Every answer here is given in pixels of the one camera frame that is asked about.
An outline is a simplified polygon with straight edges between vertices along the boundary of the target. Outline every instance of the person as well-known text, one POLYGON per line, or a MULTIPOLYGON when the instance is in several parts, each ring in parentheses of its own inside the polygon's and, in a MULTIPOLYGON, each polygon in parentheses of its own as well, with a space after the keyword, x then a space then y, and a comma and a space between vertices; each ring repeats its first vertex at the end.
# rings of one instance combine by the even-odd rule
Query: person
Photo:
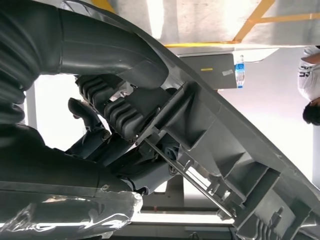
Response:
POLYGON ((303 110, 303 120, 320 126, 320 46, 304 48, 297 83, 299 91, 309 101, 303 110))

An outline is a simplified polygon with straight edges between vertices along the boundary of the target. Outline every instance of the water bottle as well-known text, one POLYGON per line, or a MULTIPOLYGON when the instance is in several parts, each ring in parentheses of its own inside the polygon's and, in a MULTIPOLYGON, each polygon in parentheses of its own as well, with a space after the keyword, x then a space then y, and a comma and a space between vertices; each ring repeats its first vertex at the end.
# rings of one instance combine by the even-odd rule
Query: water bottle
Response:
POLYGON ((236 64, 235 66, 235 73, 236 87, 238 89, 243 88, 245 83, 245 62, 243 55, 240 55, 240 58, 236 61, 236 64))

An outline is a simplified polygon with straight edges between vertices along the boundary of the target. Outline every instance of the gray box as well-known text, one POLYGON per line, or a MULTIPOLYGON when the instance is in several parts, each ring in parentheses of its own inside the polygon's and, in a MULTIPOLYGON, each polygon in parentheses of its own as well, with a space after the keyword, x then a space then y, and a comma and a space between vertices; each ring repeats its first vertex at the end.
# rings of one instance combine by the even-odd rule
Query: gray box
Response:
POLYGON ((235 89, 232 54, 185 56, 180 59, 200 75, 212 89, 235 89))

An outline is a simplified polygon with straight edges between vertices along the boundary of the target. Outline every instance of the white t-shirt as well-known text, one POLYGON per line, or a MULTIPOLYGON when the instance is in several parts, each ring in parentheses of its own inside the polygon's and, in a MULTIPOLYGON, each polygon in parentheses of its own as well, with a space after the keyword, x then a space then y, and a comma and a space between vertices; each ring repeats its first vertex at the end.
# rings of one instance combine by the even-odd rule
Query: white t-shirt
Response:
MULTIPOLYGON (((304 56, 309 57, 320 53, 316 46, 307 46, 304 48, 304 56)), ((313 101, 320 98, 320 64, 311 64, 303 60, 300 61, 297 89, 303 97, 313 101)))

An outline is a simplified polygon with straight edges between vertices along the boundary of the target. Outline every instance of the black hair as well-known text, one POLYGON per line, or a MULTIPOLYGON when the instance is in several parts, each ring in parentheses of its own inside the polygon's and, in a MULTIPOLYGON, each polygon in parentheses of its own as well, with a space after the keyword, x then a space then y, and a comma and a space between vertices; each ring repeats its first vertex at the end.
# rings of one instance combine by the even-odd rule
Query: black hair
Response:
POLYGON ((304 108, 302 116, 307 124, 320 126, 320 106, 311 106, 311 102, 309 102, 304 108))

